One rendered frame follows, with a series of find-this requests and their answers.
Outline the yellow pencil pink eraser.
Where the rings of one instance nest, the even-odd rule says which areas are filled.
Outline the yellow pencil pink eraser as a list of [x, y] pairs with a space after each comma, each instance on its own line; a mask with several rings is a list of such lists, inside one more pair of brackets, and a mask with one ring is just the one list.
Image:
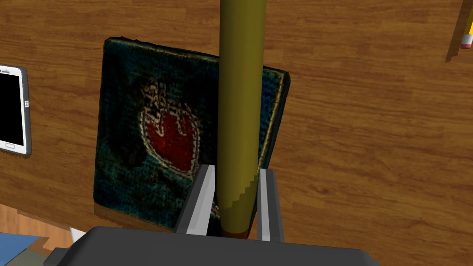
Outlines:
[[470, 11], [460, 49], [471, 49], [473, 45], [473, 8]]

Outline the dark blue book red heart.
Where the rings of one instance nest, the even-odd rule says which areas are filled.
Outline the dark blue book red heart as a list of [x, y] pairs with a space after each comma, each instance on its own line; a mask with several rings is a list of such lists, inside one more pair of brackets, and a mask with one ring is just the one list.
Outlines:
[[218, 57], [103, 43], [93, 199], [173, 230], [202, 165], [218, 159]]

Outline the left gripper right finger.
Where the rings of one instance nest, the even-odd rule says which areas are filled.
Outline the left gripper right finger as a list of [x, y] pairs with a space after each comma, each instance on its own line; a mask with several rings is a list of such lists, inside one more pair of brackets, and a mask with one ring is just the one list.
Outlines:
[[257, 239], [268, 242], [285, 241], [276, 174], [270, 169], [261, 169], [259, 173]]

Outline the white smartphone black screen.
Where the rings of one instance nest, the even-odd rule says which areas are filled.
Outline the white smartphone black screen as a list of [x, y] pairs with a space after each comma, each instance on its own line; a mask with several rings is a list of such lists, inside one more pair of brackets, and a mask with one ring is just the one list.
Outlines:
[[0, 150], [32, 153], [28, 74], [20, 66], [0, 64]]

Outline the olive yellow pencil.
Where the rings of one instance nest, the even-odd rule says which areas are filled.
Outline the olive yellow pencil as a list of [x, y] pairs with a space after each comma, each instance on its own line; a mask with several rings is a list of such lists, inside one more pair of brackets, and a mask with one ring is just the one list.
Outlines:
[[222, 236], [245, 239], [256, 197], [267, 0], [220, 0], [216, 194]]

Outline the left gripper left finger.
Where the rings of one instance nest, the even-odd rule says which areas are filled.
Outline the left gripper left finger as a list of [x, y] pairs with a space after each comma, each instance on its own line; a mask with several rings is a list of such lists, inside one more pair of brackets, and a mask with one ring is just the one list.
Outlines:
[[203, 164], [186, 198], [174, 233], [205, 236], [215, 194], [215, 166]]

